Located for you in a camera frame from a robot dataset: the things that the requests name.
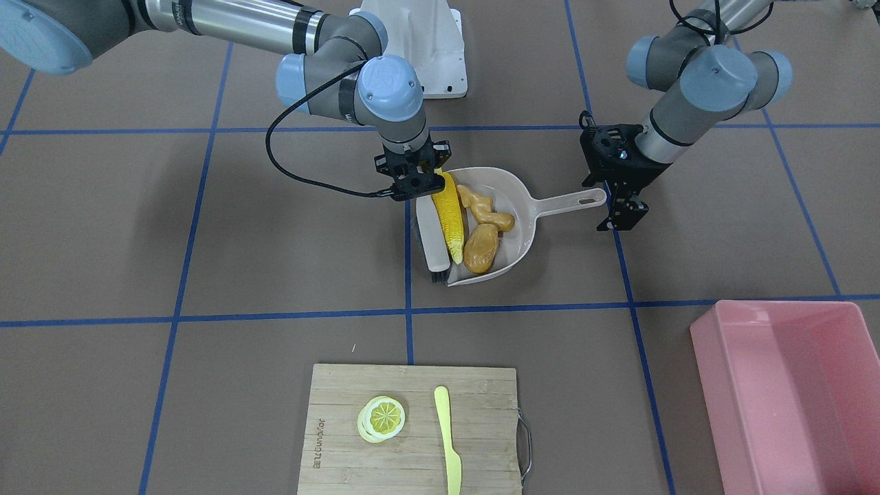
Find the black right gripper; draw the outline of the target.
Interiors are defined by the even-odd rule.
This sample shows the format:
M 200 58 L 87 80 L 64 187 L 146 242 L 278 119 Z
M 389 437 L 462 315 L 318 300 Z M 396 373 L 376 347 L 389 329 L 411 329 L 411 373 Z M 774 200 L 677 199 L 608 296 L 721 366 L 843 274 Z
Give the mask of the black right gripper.
M 438 193 L 446 187 L 440 169 L 452 156 L 450 142 L 428 140 L 421 148 L 405 153 L 384 153 L 374 157 L 376 171 L 393 179 L 389 188 L 377 192 L 378 197 L 406 201 Z

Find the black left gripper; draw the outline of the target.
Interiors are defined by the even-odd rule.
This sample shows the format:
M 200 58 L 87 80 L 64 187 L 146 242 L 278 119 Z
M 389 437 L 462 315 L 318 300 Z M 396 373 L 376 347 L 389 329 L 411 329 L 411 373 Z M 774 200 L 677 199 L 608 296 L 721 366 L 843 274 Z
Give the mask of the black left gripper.
M 608 215 L 597 225 L 598 232 L 630 231 L 650 210 L 638 193 L 670 167 L 650 159 L 639 149 L 636 137 L 643 133 L 643 124 L 618 123 L 598 125 L 592 113 L 581 112 L 580 144 L 588 175 L 582 182 L 586 188 L 598 183 L 609 187 Z

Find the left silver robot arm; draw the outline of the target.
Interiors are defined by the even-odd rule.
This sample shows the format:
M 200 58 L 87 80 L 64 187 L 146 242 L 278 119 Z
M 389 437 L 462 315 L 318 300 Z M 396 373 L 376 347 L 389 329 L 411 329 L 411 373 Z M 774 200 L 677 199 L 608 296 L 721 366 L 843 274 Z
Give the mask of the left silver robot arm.
M 599 125 L 581 113 L 584 187 L 604 183 L 608 216 L 598 231 L 628 231 L 650 207 L 641 199 L 661 173 L 719 122 L 764 109 L 789 90 L 793 69 L 774 51 L 744 53 L 729 38 L 765 22 L 772 1 L 706 1 L 681 14 L 663 36 L 636 41 L 626 57 L 628 80 L 662 97 L 639 123 Z

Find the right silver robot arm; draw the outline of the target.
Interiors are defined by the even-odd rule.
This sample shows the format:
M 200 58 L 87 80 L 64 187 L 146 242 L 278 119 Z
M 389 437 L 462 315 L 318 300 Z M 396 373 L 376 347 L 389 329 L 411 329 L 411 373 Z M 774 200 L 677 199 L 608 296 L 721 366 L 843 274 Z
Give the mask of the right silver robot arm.
M 300 111 L 372 126 L 383 144 L 376 170 L 389 188 L 366 198 L 404 201 L 452 185 L 442 173 L 450 144 L 434 141 L 420 78 L 388 54 L 389 32 L 368 10 L 333 15 L 295 1 L 3 1 L 2 48 L 24 65 L 66 76 L 138 32 L 188 32 L 280 54 L 274 82 L 285 106 L 268 126 L 268 159 L 283 175 L 306 178 L 274 157 L 277 126 Z

